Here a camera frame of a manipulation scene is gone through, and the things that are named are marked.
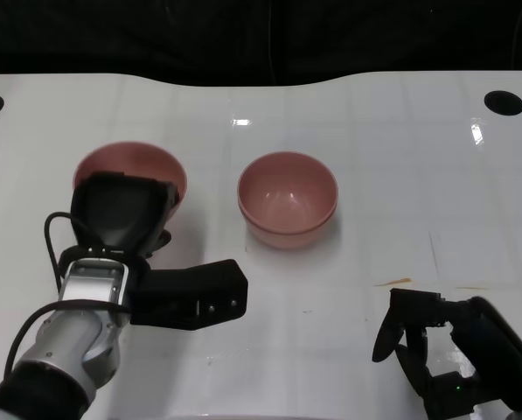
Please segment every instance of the pink bowl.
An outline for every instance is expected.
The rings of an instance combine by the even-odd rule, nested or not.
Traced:
[[[171,209],[175,214],[187,190],[187,177],[183,166],[173,155],[151,144],[126,142],[112,143],[94,150],[80,162],[74,173],[74,188],[94,172],[124,172],[125,175],[170,181],[177,186],[179,204]]]
[[[313,157],[282,151],[259,157],[241,174],[238,203],[260,241],[298,248],[318,239],[338,203],[331,171]]]

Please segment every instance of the bowl rim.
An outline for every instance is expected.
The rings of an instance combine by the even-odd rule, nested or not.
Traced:
[[[243,175],[245,175],[245,173],[249,170],[249,168],[252,165],[254,165],[256,162],[258,162],[259,160],[262,160],[262,159],[265,159],[265,158],[268,158],[268,157],[274,156],[274,155],[299,155],[299,156],[308,158],[308,159],[314,161],[316,164],[321,165],[331,175],[331,178],[334,181],[335,198],[334,198],[334,202],[332,203],[331,209],[325,214],[325,216],[320,221],[318,221],[318,222],[314,223],[313,225],[306,227],[304,229],[296,229],[296,230],[294,230],[294,229],[277,229],[274,227],[268,227],[268,226],[264,225],[263,223],[261,223],[260,221],[258,221],[257,219],[255,219],[255,217],[253,217],[253,215],[247,211],[245,206],[243,206],[243,203],[241,202],[241,196],[240,196],[240,185],[241,185],[241,180],[243,180]],[[246,168],[243,170],[243,172],[240,175],[240,179],[237,182],[237,203],[238,203],[238,206],[239,206],[241,213],[243,214],[243,217],[245,218],[245,220],[264,232],[269,232],[270,234],[290,235],[290,236],[307,234],[308,232],[318,229],[322,225],[324,225],[337,210],[338,182],[337,182],[337,179],[334,177],[334,174],[332,173],[332,171],[329,169],[329,167],[326,164],[324,164],[323,162],[321,162],[319,159],[316,159],[310,155],[301,153],[299,151],[291,151],[291,150],[274,151],[272,153],[267,153],[266,155],[262,155],[261,157],[256,158],[253,162],[248,164],[246,166]]]
[[[116,145],[138,145],[138,146],[145,146],[145,147],[148,147],[150,149],[154,149],[158,152],[161,152],[161,153],[164,153],[164,154],[167,154],[169,155],[170,157],[173,158],[173,160],[177,163],[177,165],[179,165],[179,168],[181,168],[181,172],[183,173],[183,180],[184,180],[184,188],[183,188],[183,191],[180,192],[178,190],[178,186],[177,186],[177,192],[179,193],[179,204],[181,204],[181,201],[183,201],[183,198],[184,196],[186,195],[186,192],[187,192],[187,184],[188,184],[188,179],[187,179],[187,173],[185,172],[184,170],[184,167],[183,165],[181,164],[181,162],[179,161],[179,159],[177,159],[175,157],[175,155],[173,155],[172,153],[169,153],[166,149],[160,147],[160,146],[157,146],[155,144],[152,144],[152,143],[145,143],[145,142],[135,142],[135,141],[125,141],[125,142],[112,142],[112,143],[108,143],[108,144],[103,144],[102,146],[98,147],[97,149],[93,149],[91,150],[89,153],[87,153],[84,158],[81,159],[81,161],[79,161],[79,163],[76,165],[76,170],[74,171],[74,175],[73,175],[73,178],[72,178],[72,187],[73,189],[76,189],[76,176],[78,175],[78,172],[80,170],[80,167],[82,166],[82,164],[84,162],[86,162],[86,160],[90,157],[90,156],[93,156],[95,153],[98,153],[100,151],[103,151],[111,146],[116,146]]]

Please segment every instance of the wire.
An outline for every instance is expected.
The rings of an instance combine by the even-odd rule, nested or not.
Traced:
[[[276,86],[275,67],[272,63],[272,0],[268,2],[268,65],[270,66],[270,80]]]
[[[51,258],[51,265],[52,265],[52,271],[54,272],[54,281],[57,284],[57,292],[60,293],[60,288],[62,287],[62,282],[60,281],[60,272],[59,272],[59,265],[57,264],[57,257],[54,254],[54,250],[52,249],[52,242],[51,242],[51,222],[58,218],[58,217],[64,217],[65,219],[70,219],[72,223],[76,226],[78,226],[81,230],[84,231],[84,233],[90,237],[93,237],[93,240],[95,241],[96,245],[103,245],[103,241],[97,235],[92,229],[90,229],[84,222],[82,222],[80,219],[72,216],[70,213],[66,212],[55,212],[51,213],[47,216],[45,220],[45,225],[43,227],[43,232],[45,234],[45,243],[47,245],[47,251],[49,252],[49,257]]]
[[[519,16],[517,17],[517,21],[515,22],[515,29],[513,30],[513,41],[512,41],[512,61],[510,64],[510,69],[515,70],[515,59],[517,57],[517,41],[519,37],[519,29],[521,28],[522,23],[522,6],[521,11],[519,12]]]
[[[16,334],[16,338],[12,342],[8,357],[6,358],[6,365],[4,366],[4,379],[7,379],[14,367],[14,360],[16,359],[19,345],[24,340],[25,335],[41,316],[51,311],[109,311],[114,313],[130,313],[130,308],[120,304],[112,304],[110,302],[101,302],[97,300],[60,300],[46,304],[42,308],[37,309],[22,325]]]

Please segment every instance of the stain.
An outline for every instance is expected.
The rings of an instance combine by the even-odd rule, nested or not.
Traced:
[[[434,256],[434,265],[435,265],[435,273],[437,276],[439,276],[439,269],[437,268],[437,256],[435,255],[435,248],[434,248],[434,238],[432,238],[432,233],[428,231],[429,234],[429,244],[432,247],[432,255]]]
[[[387,282],[383,284],[375,284],[373,287],[380,287],[380,286],[394,286],[395,284],[403,284],[403,283],[410,283],[412,282],[412,278],[402,278],[401,280],[393,280],[392,282]]]
[[[465,287],[457,287],[457,289],[462,291],[487,291],[487,287],[472,287],[472,286],[465,286]]]

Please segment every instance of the table surface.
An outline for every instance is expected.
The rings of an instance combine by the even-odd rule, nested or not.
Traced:
[[[137,140],[175,154],[188,176],[167,227],[173,241],[152,266],[235,259],[249,279],[247,314],[198,332],[128,327],[122,367],[86,420],[426,418],[397,360],[371,362],[393,284],[484,296],[522,338],[522,114],[489,111],[492,90],[522,98],[522,72],[237,88],[0,75],[0,379],[17,329],[56,298],[45,217],[70,207],[73,172],[88,152]],[[332,229],[301,251],[258,243],[236,203],[244,167],[284,150],[319,158],[338,181]],[[58,251],[73,244],[66,221],[52,238]],[[432,374],[471,373],[448,328],[429,338]],[[507,413],[492,402],[462,418]]]

